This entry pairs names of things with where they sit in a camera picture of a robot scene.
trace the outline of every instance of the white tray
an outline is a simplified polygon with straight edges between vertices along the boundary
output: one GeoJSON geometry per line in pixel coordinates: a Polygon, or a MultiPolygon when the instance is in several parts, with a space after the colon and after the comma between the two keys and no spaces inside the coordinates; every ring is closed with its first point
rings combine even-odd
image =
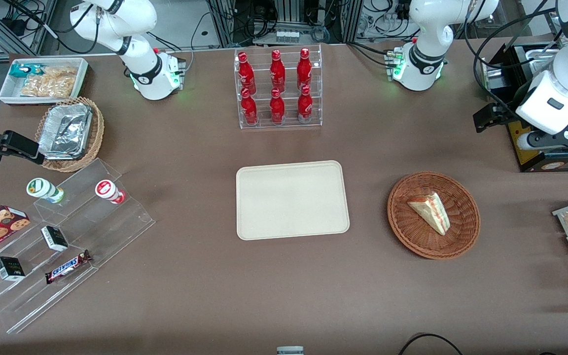
{"type": "Polygon", "coordinates": [[[236,173],[236,230],[242,240],[339,234],[349,227],[343,171],[334,160],[236,173]]]}

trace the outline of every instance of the white box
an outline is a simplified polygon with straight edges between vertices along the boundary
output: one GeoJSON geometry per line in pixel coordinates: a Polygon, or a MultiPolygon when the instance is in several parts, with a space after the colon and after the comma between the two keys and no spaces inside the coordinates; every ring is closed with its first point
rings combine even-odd
{"type": "MultiPolygon", "coordinates": [[[[71,91],[69,98],[78,97],[80,89],[83,86],[86,70],[89,67],[87,61],[82,58],[24,58],[14,59],[10,67],[15,64],[36,63],[50,67],[75,67],[78,68],[76,74],[76,81],[74,88],[71,91]]],[[[9,105],[40,105],[40,104],[55,104],[64,101],[56,97],[22,97],[20,95],[21,89],[25,85],[25,78],[16,78],[11,75],[6,75],[3,85],[0,90],[0,100],[2,103],[9,105]]]]}

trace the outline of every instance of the aluminum foil container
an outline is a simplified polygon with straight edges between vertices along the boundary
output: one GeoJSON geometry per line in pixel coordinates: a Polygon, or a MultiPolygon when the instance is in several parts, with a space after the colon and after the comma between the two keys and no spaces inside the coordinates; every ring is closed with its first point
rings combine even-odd
{"type": "Polygon", "coordinates": [[[92,117],[92,108],[85,104],[50,108],[38,150],[48,160],[80,159],[85,155],[92,117]]]}

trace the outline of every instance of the bottle cap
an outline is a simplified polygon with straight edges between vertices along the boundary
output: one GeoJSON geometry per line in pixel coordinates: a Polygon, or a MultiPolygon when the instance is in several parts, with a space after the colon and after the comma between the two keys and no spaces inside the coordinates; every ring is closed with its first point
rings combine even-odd
{"type": "Polygon", "coordinates": [[[102,198],[113,198],[117,193],[117,187],[111,180],[102,180],[95,186],[95,194],[102,198]]]}

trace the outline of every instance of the snickers bar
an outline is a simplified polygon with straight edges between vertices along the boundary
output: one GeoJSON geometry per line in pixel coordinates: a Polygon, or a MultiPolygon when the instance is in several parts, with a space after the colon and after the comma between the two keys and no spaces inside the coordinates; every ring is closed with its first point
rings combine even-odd
{"type": "Polygon", "coordinates": [[[63,265],[55,268],[54,271],[45,273],[45,278],[47,279],[47,284],[49,285],[49,284],[53,283],[54,281],[56,281],[56,279],[58,279],[59,277],[62,277],[62,276],[69,274],[69,272],[71,272],[75,268],[79,267],[80,265],[83,265],[84,263],[88,262],[89,260],[91,260],[91,256],[89,255],[89,251],[85,250],[85,252],[81,252],[81,254],[78,254],[75,258],[73,258],[70,261],[67,261],[66,263],[64,263],[63,265]]]}

